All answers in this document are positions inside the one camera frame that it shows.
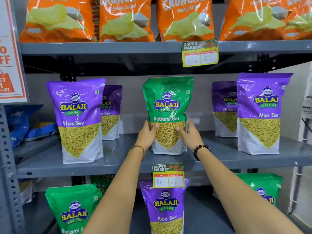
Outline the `person's left hand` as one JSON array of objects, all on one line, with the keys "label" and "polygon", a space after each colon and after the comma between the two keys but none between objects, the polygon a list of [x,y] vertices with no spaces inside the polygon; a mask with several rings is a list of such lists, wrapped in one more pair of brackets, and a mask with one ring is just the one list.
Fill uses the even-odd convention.
[{"label": "person's left hand", "polygon": [[156,134],[150,132],[149,123],[144,122],[143,128],[138,134],[135,145],[141,145],[145,150],[147,150],[156,138]]}]

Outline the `person's right hand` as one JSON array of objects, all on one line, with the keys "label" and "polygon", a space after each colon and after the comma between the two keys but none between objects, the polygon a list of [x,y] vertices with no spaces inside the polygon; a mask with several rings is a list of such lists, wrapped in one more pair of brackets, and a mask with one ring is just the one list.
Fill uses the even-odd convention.
[{"label": "person's right hand", "polygon": [[200,133],[196,129],[192,119],[189,119],[187,136],[182,138],[182,140],[191,151],[194,151],[197,147],[204,145]]}]

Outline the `green snack pouch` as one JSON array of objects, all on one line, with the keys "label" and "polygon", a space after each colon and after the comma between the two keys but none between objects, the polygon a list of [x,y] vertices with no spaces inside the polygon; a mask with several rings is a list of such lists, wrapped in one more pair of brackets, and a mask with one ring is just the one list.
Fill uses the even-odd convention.
[{"label": "green snack pouch", "polygon": [[282,176],[273,173],[239,173],[237,176],[261,197],[276,206],[283,182]]},{"label": "green snack pouch", "polygon": [[102,198],[102,191],[96,184],[83,184],[48,188],[45,197],[60,234],[82,234]]},{"label": "green snack pouch", "polygon": [[158,124],[151,145],[154,154],[181,155],[187,148],[176,128],[187,131],[186,110],[191,102],[194,76],[149,78],[143,95],[150,129]]},{"label": "green snack pouch", "polygon": [[96,186],[101,189],[102,195],[104,195],[109,185],[111,184],[114,176],[115,176],[114,174],[91,175],[90,181],[91,184],[96,184]]}]

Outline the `person's left forearm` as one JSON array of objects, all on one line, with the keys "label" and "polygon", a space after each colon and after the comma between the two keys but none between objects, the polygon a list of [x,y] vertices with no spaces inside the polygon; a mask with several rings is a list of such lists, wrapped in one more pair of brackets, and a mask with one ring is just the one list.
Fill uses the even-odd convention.
[{"label": "person's left forearm", "polygon": [[82,234],[129,234],[142,150],[128,152]]}]

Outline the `person's right forearm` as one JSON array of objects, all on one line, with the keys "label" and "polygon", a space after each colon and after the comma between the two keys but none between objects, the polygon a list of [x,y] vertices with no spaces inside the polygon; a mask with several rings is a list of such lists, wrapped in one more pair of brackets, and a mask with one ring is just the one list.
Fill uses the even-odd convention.
[{"label": "person's right forearm", "polygon": [[232,173],[206,147],[195,149],[237,234],[303,234],[279,209]]}]

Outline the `thin gold bangle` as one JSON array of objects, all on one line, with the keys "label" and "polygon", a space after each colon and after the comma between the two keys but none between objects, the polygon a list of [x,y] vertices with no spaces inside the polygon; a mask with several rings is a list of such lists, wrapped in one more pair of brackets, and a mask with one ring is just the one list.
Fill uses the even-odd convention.
[{"label": "thin gold bangle", "polygon": [[132,152],[133,150],[135,150],[136,148],[140,148],[142,150],[142,160],[141,161],[143,161],[145,158],[146,150],[141,145],[132,146],[131,149],[129,150],[129,153]]}]

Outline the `purple snack pouch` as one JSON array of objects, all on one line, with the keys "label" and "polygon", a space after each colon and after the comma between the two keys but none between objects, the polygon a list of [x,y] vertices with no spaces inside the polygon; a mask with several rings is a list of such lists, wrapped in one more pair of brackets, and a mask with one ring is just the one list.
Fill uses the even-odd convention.
[{"label": "purple snack pouch", "polygon": [[106,79],[49,81],[61,139],[63,164],[90,163],[103,157],[100,106]]},{"label": "purple snack pouch", "polygon": [[119,138],[122,85],[105,85],[100,107],[102,140]]},{"label": "purple snack pouch", "polygon": [[240,73],[237,79],[237,149],[279,154],[282,98],[293,73]]},{"label": "purple snack pouch", "polygon": [[237,84],[236,81],[212,83],[212,105],[215,135],[237,137]]},{"label": "purple snack pouch", "polygon": [[140,189],[148,209],[151,234],[183,234],[185,188],[153,188],[152,180],[140,181]]}]

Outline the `yellow green price tag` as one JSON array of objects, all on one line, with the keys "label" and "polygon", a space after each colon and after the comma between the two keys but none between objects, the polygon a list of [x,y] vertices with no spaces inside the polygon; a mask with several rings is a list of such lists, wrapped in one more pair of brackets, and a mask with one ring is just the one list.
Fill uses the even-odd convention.
[{"label": "yellow green price tag", "polygon": [[214,65],[219,62],[217,38],[182,43],[182,66],[196,67]]},{"label": "yellow green price tag", "polygon": [[152,165],[153,188],[185,188],[183,163]]}]

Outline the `orange chips bag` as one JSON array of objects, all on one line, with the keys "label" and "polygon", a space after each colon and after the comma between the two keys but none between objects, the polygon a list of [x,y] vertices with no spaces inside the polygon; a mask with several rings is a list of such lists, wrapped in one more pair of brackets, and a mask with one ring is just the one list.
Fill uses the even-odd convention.
[{"label": "orange chips bag", "polygon": [[284,40],[312,40],[312,0],[287,0]]},{"label": "orange chips bag", "polygon": [[220,41],[283,40],[287,0],[229,0]]},{"label": "orange chips bag", "polygon": [[93,0],[28,0],[22,43],[93,42]]},{"label": "orange chips bag", "polygon": [[99,42],[154,42],[152,0],[100,0]]},{"label": "orange chips bag", "polygon": [[157,0],[156,15],[162,42],[215,38],[212,0]]}]

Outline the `blue snack bag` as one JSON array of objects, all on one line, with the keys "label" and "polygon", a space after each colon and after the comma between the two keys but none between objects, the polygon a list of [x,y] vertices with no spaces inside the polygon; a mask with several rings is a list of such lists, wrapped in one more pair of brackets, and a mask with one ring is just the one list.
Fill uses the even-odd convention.
[{"label": "blue snack bag", "polygon": [[36,122],[32,124],[23,141],[35,141],[59,133],[55,122]]},{"label": "blue snack bag", "polygon": [[30,129],[29,117],[39,111],[43,104],[5,105],[12,147],[17,147]]}]

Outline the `white yellow snack packet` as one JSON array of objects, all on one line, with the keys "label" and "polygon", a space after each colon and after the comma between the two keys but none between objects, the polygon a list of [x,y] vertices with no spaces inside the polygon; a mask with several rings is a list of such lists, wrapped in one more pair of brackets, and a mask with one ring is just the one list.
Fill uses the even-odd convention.
[{"label": "white yellow snack packet", "polygon": [[33,183],[29,178],[18,179],[19,193],[21,196],[21,203],[27,204],[33,198]]}]

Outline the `orange white promo sign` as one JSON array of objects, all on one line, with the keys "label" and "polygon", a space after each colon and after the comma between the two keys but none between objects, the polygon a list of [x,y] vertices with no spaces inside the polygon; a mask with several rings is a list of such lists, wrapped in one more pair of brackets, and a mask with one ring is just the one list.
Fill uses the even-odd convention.
[{"label": "orange white promo sign", "polygon": [[29,102],[12,0],[0,0],[0,104]]}]

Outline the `white wall pipe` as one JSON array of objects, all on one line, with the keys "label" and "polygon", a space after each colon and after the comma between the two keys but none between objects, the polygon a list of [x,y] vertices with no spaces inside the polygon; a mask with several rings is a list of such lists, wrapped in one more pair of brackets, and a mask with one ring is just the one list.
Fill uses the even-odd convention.
[{"label": "white wall pipe", "polygon": [[[309,126],[309,118],[301,118],[301,121],[304,124],[304,129],[302,133],[302,142],[307,143],[308,141],[308,131],[312,134],[312,129]],[[298,166],[297,170],[293,172],[295,175],[294,185],[291,185],[291,194],[290,194],[290,205],[288,208],[288,215],[291,215],[294,210],[296,210],[298,204],[298,196],[299,196],[299,188],[301,184],[301,180],[303,177],[303,166]]]}]

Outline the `grey perforated shelf post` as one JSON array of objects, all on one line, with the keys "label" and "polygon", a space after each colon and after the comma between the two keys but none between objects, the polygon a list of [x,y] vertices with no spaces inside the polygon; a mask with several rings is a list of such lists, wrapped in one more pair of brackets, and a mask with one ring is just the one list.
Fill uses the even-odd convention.
[{"label": "grey perforated shelf post", "polygon": [[5,108],[0,104],[0,234],[26,234]]}]

